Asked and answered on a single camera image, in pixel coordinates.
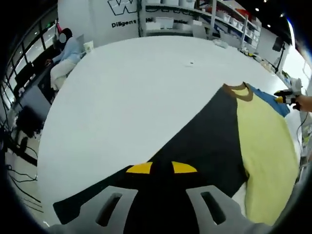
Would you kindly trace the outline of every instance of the logo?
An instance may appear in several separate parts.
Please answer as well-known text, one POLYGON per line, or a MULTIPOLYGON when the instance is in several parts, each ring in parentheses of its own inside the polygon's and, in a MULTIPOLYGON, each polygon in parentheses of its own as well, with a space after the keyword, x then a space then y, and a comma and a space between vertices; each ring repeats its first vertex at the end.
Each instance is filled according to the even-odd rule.
POLYGON ((134 0, 109 0, 107 1, 115 16, 120 16, 127 11, 128 13, 137 12, 137 5, 134 0))

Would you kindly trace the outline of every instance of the robotic hand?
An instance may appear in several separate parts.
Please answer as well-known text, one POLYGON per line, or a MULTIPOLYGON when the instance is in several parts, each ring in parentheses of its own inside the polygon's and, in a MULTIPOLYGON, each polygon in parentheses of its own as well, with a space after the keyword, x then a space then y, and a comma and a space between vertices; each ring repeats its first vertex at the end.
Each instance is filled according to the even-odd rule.
POLYGON ((302 83, 300 78, 298 79, 291 78, 290 89, 281 90, 274 93, 275 96, 278 96, 278 98, 276 98, 275 101, 278 103, 285 103, 288 105, 296 104, 296 109, 300 110, 300 104, 296 102, 296 98, 302 95, 301 87, 302 83))

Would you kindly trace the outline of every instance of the floor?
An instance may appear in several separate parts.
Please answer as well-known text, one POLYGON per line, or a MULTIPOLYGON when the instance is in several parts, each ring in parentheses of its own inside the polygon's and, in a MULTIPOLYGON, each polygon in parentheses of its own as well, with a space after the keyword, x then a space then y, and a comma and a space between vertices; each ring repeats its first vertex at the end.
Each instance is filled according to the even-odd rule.
MULTIPOLYGON (((18 141, 19 143, 21 140, 26 137, 26 134, 21 132, 19 134, 18 141)), ((35 152, 33 152, 31 149, 26 148, 26 153, 34 158, 36 158, 36 154, 38 154, 38 148, 40 143, 40 135, 37 135, 36 137, 29 138, 27 147, 32 148, 35 152)), ((26 162, 24 159, 22 159, 19 156, 16 156, 16 154, 13 154, 12 152, 7 152, 5 156, 5 162, 7 165, 11 165, 12 169, 17 171, 20 174, 27 174, 31 178, 36 178, 37 175, 37 168, 33 166, 32 164, 26 162)), ((15 178, 18 181, 23 180, 31 180, 26 175, 18 175, 17 173, 13 171, 9 171, 9 175, 11 175, 13 178, 15 178)), ((49 227, 49 224, 44 220, 44 214, 42 211, 42 206, 39 202, 35 201, 31 197, 25 195, 22 193, 16 185, 10 180, 13 188, 15 189, 17 195, 20 198, 21 203, 25 205, 25 208, 28 210, 30 215, 34 218, 34 220, 40 224, 43 228, 49 227)), ((37 200, 40 200, 40 196, 38 193, 37 188, 37 181, 25 181, 25 182, 16 182, 16 184, 24 190, 26 193, 31 195, 32 197, 36 198, 37 200)))

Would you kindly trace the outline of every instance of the white table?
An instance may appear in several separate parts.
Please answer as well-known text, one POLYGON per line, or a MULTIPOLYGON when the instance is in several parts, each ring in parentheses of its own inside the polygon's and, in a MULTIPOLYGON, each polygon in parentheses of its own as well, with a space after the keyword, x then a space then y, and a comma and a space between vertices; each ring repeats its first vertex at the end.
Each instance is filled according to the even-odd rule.
MULTIPOLYGON (((38 183, 46 221, 59 223, 54 202, 149 160, 223 83, 242 81, 269 94, 286 88, 237 49, 203 39, 130 39, 86 55, 60 90, 42 132, 38 183)), ((299 153, 299 113, 292 110, 286 120, 299 153)))

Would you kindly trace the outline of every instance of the hand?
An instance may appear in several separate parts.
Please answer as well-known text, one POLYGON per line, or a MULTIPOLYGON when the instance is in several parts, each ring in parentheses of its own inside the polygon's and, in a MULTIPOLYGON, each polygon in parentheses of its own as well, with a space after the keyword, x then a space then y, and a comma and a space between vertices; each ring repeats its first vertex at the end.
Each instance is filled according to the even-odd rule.
POLYGON ((52 62, 52 59, 47 59, 44 65, 49 66, 52 62))
POLYGON ((312 112, 312 97, 300 95, 296 98, 296 102, 300 104, 300 111, 312 112))

